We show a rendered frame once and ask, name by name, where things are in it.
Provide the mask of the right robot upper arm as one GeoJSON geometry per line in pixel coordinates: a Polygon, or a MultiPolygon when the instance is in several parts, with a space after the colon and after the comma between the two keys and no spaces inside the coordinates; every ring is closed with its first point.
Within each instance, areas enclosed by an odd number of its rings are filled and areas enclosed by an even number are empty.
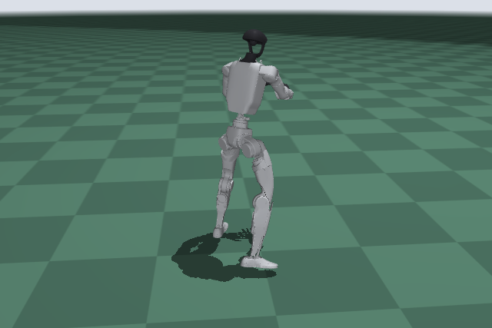
{"type": "Polygon", "coordinates": [[[281,80],[279,71],[275,66],[261,66],[259,74],[264,81],[270,83],[278,100],[283,100],[289,97],[285,91],[284,83],[281,80]]]}

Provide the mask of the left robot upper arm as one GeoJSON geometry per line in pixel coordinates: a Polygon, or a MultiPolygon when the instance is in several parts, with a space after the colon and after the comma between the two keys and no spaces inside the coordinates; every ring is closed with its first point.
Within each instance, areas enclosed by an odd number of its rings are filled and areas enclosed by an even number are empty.
{"type": "Polygon", "coordinates": [[[233,62],[226,64],[221,69],[222,73],[223,73],[223,82],[222,82],[223,83],[223,90],[222,90],[222,93],[225,97],[226,97],[226,93],[227,93],[229,69],[230,69],[232,63],[233,62]]]}

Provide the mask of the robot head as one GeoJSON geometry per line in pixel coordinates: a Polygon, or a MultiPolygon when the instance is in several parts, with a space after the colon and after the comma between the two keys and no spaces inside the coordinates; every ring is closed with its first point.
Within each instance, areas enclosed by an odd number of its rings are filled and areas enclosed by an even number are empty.
{"type": "Polygon", "coordinates": [[[247,53],[245,57],[240,61],[255,63],[256,58],[259,58],[263,53],[265,43],[267,42],[266,36],[264,35],[264,33],[257,29],[250,29],[244,33],[242,38],[248,42],[249,53],[247,53]],[[256,44],[261,45],[261,50],[257,54],[253,53],[252,51],[252,46],[255,46],[256,44]]]}

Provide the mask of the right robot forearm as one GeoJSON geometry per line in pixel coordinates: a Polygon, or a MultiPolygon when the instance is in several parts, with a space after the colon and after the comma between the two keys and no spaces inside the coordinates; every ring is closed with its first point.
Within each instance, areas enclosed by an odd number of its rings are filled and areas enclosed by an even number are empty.
{"type": "Polygon", "coordinates": [[[286,91],[287,95],[289,96],[288,98],[286,98],[284,100],[292,99],[294,92],[291,89],[287,88],[286,86],[284,86],[284,88],[285,88],[285,91],[286,91]]]}

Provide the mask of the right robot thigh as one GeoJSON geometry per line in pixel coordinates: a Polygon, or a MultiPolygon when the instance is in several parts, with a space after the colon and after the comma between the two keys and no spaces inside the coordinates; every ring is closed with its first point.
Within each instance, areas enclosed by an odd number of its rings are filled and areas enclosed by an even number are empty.
{"type": "Polygon", "coordinates": [[[261,193],[253,198],[252,205],[255,207],[255,200],[260,196],[265,196],[269,200],[270,206],[274,191],[274,175],[268,151],[263,141],[254,139],[249,135],[242,138],[241,145],[245,157],[254,157],[252,169],[261,186],[261,193]]]}

